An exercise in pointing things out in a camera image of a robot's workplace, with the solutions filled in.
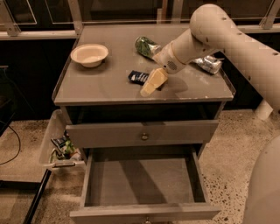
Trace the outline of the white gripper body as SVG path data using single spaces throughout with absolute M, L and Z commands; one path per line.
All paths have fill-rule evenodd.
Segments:
M 186 66 L 176 58 L 172 50 L 172 43 L 166 45 L 160 52 L 156 53 L 152 58 L 168 74 L 176 74 Z

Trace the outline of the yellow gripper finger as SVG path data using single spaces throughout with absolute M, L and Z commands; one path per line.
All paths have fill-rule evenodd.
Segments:
M 140 91 L 141 96 L 151 95 L 157 88 L 162 86 L 168 79 L 168 73 L 163 68 L 153 69 L 147 81 L 143 84 Z

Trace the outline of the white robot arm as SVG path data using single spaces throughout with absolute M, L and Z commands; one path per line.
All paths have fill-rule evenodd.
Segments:
M 148 96 L 193 60 L 222 51 L 262 98 L 280 110 L 280 54 L 240 31 L 215 4 L 200 6 L 189 28 L 153 56 L 159 64 L 141 89 Z M 280 136 L 257 158 L 248 185 L 242 224 L 280 224 Z

